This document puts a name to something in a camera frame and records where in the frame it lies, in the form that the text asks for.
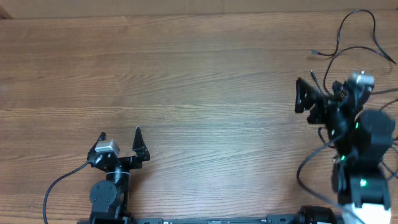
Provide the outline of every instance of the wooden tabletop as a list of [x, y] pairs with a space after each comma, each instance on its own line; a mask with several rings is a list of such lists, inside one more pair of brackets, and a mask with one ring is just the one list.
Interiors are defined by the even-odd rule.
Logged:
[[[264, 217], [301, 205], [331, 207], [302, 190], [297, 167], [322, 142], [308, 113], [295, 114], [295, 81], [322, 80], [348, 12], [137, 16], [0, 21], [0, 223], [42, 223], [49, 185], [86, 161], [105, 131], [131, 154], [139, 125], [151, 160], [132, 171], [136, 217]], [[398, 11], [376, 11], [377, 38], [398, 60]], [[376, 49], [368, 14], [343, 28], [341, 49]], [[328, 76], [376, 77], [398, 85], [398, 68], [365, 50], [335, 60]], [[372, 96], [379, 108], [397, 93]], [[393, 118], [398, 106], [386, 110]], [[335, 151], [304, 168], [303, 181], [336, 200]], [[396, 155], [386, 154], [391, 169]], [[88, 219], [85, 168], [62, 180], [47, 204], [49, 223]], [[397, 180], [389, 183], [398, 223]]]

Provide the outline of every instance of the wire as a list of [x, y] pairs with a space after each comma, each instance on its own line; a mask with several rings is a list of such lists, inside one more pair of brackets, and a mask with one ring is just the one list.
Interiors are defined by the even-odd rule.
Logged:
[[321, 139], [321, 141], [322, 141], [324, 144], [326, 144], [325, 139], [323, 138], [322, 133], [321, 133], [322, 129], [324, 129], [324, 127], [319, 127], [319, 128], [318, 128], [318, 135], [319, 135], [319, 138]]
[[64, 178], [68, 177], [69, 175], [72, 175], [72, 174], [78, 172], [79, 170], [81, 170], [82, 168], [84, 168], [85, 166], [87, 166], [88, 164], [89, 164], [89, 161], [85, 162], [83, 165], [81, 165], [79, 168], [75, 169], [74, 171], [71, 171], [71, 172], [69, 172], [69, 173], [67, 173], [67, 174], [65, 174], [65, 175], [63, 175], [63, 176], [61, 176], [61, 177], [59, 177], [57, 180], [55, 180], [55, 181], [50, 185], [49, 189], [47, 190], [47, 193], [45, 193], [44, 202], [43, 202], [43, 220], [44, 220], [44, 223], [45, 223], [45, 224], [49, 224], [49, 223], [47, 222], [47, 214], [46, 214], [46, 212], [45, 212], [45, 207], [46, 207], [47, 199], [48, 199], [48, 197], [49, 197], [49, 194], [50, 194], [51, 189], [52, 189], [52, 188], [54, 187], [54, 185], [57, 184], [60, 180], [62, 180], [62, 179], [64, 179]]
[[388, 107], [389, 105], [391, 105], [391, 104], [393, 104], [395, 102], [398, 102], [398, 99], [395, 99], [393, 101], [390, 101], [390, 102], [386, 103], [384, 106], [380, 107], [379, 111], [383, 110], [384, 108]]
[[373, 41], [376, 44], [376, 46], [379, 48], [379, 50], [386, 56], [387, 60], [389, 60], [390, 62], [396, 64], [396, 62], [381, 48], [381, 46], [379, 45], [379, 42], [377, 41], [376, 38], [376, 19], [374, 18], [374, 15], [371, 11], [366, 10], [366, 9], [358, 9], [358, 10], [354, 10], [352, 12], [350, 12], [346, 17], [344, 17], [343, 21], [340, 24], [340, 27], [338, 29], [338, 33], [337, 33], [337, 43], [336, 43], [336, 49], [332, 54], [324, 54], [321, 52], [318, 52], [316, 50], [311, 50], [310, 52], [313, 54], [317, 54], [317, 55], [322, 55], [322, 56], [335, 56], [337, 54], [337, 50], [338, 50], [338, 46], [340, 45], [340, 35], [341, 35], [341, 30], [343, 28], [343, 23], [344, 21], [352, 14], [357, 13], [357, 12], [367, 12], [372, 16], [373, 19]]
[[[396, 152], [396, 154], [398, 155], [398, 150], [396, 149], [396, 148], [394, 148], [394, 147], [392, 147], [391, 146], [391, 148], [394, 150], [394, 152]], [[396, 179], [398, 179], [398, 176], [397, 176], [397, 174], [398, 174], [398, 169], [394, 172], [394, 171], [392, 171], [391, 169], [390, 169], [390, 167], [388, 167], [387, 166], [387, 164], [384, 162], [384, 161], [381, 161], [381, 164], [390, 172], [390, 174], [391, 174], [391, 176], [388, 178], [388, 180], [391, 180], [391, 179], [393, 179], [394, 177], [396, 178]]]
[[321, 87], [319, 86], [317, 76], [315, 75], [315, 72], [313, 72], [313, 70], [311, 70], [311, 77], [312, 77], [313, 81], [315, 82], [315, 84], [317, 84], [317, 87], [318, 87], [319, 92], [321, 93], [321, 95], [322, 95], [322, 96], [325, 96], [325, 95], [323, 94], [323, 92], [322, 92]]
[[[373, 19], [373, 41], [374, 41], [374, 43], [376, 44], [376, 46], [378, 47], [378, 49], [381, 51], [381, 53], [379, 53], [379, 52], [377, 52], [377, 51], [375, 51], [375, 50], [373, 50], [373, 49], [370, 49], [369, 47], [363, 47], [363, 46], [348, 47], [348, 48], [343, 49], [343, 50], [341, 50], [341, 51], [338, 52], [338, 47], [339, 47], [339, 45], [340, 45], [340, 35], [341, 35], [341, 30], [342, 30], [342, 28], [343, 28], [343, 23], [344, 23], [344, 21], [345, 21], [350, 15], [352, 15], [352, 14], [354, 14], [354, 13], [357, 13], [357, 12], [367, 12], [367, 13], [369, 13], [369, 14], [372, 16], [372, 19]], [[324, 54], [324, 53], [318, 52], [318, 51], [316, 51], [316, 50], [311, 50], [311, 51], [310, 51], [312, 54], [316, 54], [316, 55], [321, 55], [321, 56], [333, 56], [332, 59], [330, 60], [328, 69], [326, 70], [325, 76], [324, 76], [324, 78], [323, 78], [323, 88], [325, 89], [326, 93], [327, 93], [328, 95], [330, 95], [330, 96], [331, 96], [332, 94], [329, 92], [328, 88], [326, 87], [326, 76], [328, 75], [328, 72], [329, 72], [329, 69], [330, 69], [330, 67], [331, 67], [331, 64], [333, 63], [334, 59], [336, 59], [341, 53], [343, 53], [343, 52], [346, 51], [346, 50], [350, 50], [350, 49], [366, 49], [366, 50], [370, 50], [371, 52], [374, 52], [375, 54], [378, 54], [378, 55], [384, 57], [384, 58], [387, 59], [388, 61], [390, 61], [390, 62], [392, 62], [392, 63], [394, 63], [394, 64], [397, 64], [397, 63], [390, 57], [390, 55], [388, 55], [388, 54], [383, 50], [383, 48], [379, 45], [379, 42], [377, 41], [377, 38], [376, 38], [376, 19], [374, 18], [373, 13], [372, 13], [371, 11], [365, 10], [365, 9], [354, 10], [354, 11], [350, 12], [346, 17], [344, 17], [343, 21], [341, 22], [340, 27], [339, 27], [339, 29], [338, 29], [338, 33], [337, 33], [336, 49], [335, 49], [335, 51], [334, 51], [332, 54]]]
[[342, 209], [342, 211], [349, 213], [350, 215], [352, 215], [353, 217], [355, 217], [356, 219], [358, 219], [362, 224], [365, 224], [365, 222], [362, 221], [362, 219], [360, 219], [357, 215], [355, 215], [352, 211], [348, 210], [347, 208], [343, 207], [342, 205], [332, 201], [331, 199], [329, 199], [326, 196], [323, 196], [319, 193], [316, 193], [315, 191], [313, 191], [312, 189], [310, 189], [309, 187], [307, 187], [301, 180], [300, 180], [300, 173], [301, 170], [303, 169], [303, 167], [312, 159], [314, 158], [316, 155], [319, 154], [319, 152], [321, 152], [322, 150], [326, 149], [327, 147], [329, 147], [331, 144], [333, 144], [334, 142], [336, 142], [337, 140], [339, 140], [341, 138], [341, 136], [329, 141], [328, 143], [324, 144], [322, 147], [317, 148], [316, 150], [314, 150], [309, 156], [307, 156], [307, 158], [304, 159], [304, 161], [300, 164], [300, 166], [297, 169], [297, 174], [296, 174], [296, 178], [298, 181], [298, 184], [304, 189], [306, 190], [308, 193], [316, 196], [317, 198], [323, 200], [326, 203], [329, 203], [331, 205], [334, 205], [337, 208]]
[[371, 93], [371, 95], [380, 95], [380, 94], [386, 94], [386, 93], [392, 93], [398, 91], [398, 88], [392, 88], [389, 90], [382, 90], [382, 91], [374, 91]]
[[329, 63], [329, 66], [328, 66], [328, 69], [326, 70], [325, 76], [323, 77], [323, 89], [325, 89], [326, 93], [329, 94], [330, 96], [332, 96], [332, 94], [329, 92], [328, 88], [326, 87], [326, 77], [328, 76], [328, 72], [329, 72], [329, 69], [330, 69], [330, 67], [331, 67], [331, 64], [333, 63], [333, 61], [334, 61], [341, 53], [343, 53], [343, 52], [345, 52], [345, 51], [347, 51], [347, 50], [351, 50], [351, 49], [365, 49], [365, 50], [370, 50], [371, 52], [373, 52], [373, 53], [375, 53], [375, 54], [378, 54], [378, 55], [380, 55], [380, 56], [382, 56], [382, 57], [388, 59], [387, 56], [385, 56], [385, 55], [383, 55], [383, 54], [380, 54], [379, 52], [377, 52], [377, 51], [375, 51], [375, 50], [373, 50], [373, 49], [371, 49], [371, 48], [369, 48], [369, 47], [353, 46], [353, 47], [347, 47], [346, 49], [340, 50], [337, 54], [335, 54], [335, 55], [331, 58], [330, 63]]

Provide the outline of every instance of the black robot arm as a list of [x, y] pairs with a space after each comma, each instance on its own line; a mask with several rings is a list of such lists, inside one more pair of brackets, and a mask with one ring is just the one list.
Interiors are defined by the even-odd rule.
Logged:
[[387, 219], [391, 216], [391, 197], [379, 163], [392, 146], [395, 120], [382, 110], [363, 110], [373, 88], [373, 76], [365, 73], [354, 73], [344, 83], [335, 81], [333, 96], [323, 95], [301, 78], [296, 82], [295, 112], [310, 110], [307, 121], [324, 124], [337, 150], [331, 183], [343, 211], [356, 215], [345, 218], [347, 223], [358, 222], [368, 208], [380, 208], [380, 216]]
[[132, 150], [136, 156], [119, 158], [118, 145], [113, 140], [106, 140], [102, 132], [88, 152], [87, 160], [91, 166], [106, 172], [105, 180], [97, 182], [90, 191], [93, 206], [89, 224], [134, 223], [133, 215], [128, 212], [130, 170], [142, 168], [142, 162], [150, 159], [139, 127]]

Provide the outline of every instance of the wood grain surface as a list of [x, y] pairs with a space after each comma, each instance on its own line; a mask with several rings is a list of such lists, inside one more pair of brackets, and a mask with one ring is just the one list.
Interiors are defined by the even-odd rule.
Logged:
[[[332, 52], [346, 13], [0, 21], [0, 223], [42, 223], [48, 186], [85, 162], [100, 132], [125, 156], [137, 125], [151, 160], [132, 171], [136, 217], [263, 217], [329, 206], [295, 179], [321, 145], [308, 113], [294, 113], [295, 81], [310, 81], [310, 70], [322, 79], [329, 60], [309, 50]], [[398, 12], [375, 13], [379, 43], [398, 60]], [[376, 48], [371, 29], [369, 15], [353, 15], [341, 48]], [[398, 85], [397, 67], [365, 50], [336, 59], [328, 85], [356, 70], [374, 74], [376, 90]], [[395, 98], [372, 96], [366, 107]], [[398, 116], [396, 105], [386, 111]], [[334, 155], [321, 153], [302, 175], [335, 199]], [[397, 168], [392, 152], [386, 161]], [[85, 168], [57, 184], [49, 223], [86, 220], [89, 191], [102, 179]]]
[[393, 10], [396, 0], [0, 0], [8, 18]]

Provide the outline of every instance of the white component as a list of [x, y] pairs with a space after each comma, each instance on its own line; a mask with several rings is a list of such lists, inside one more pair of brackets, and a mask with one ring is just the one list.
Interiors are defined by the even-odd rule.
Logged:
[[374, 77], [370, 74], [365, 73], [364, 71], [362, 71], [361, 73], [353, 72], [353, 76], [349, 79], [353, 80], [356, 84], [362, 84], [362, 85], [374, 84]]
[[[357, 208], [354, 203], [351, 203], [344, 207], [361, 218], [365, 224], [390, 224], [391, 209], [385, 210], [384, 205], [364, 203], [362, 208]], [[346, 212], [343, 212], [343, 220], [345, 224], [362, 224], [361, 221]]]

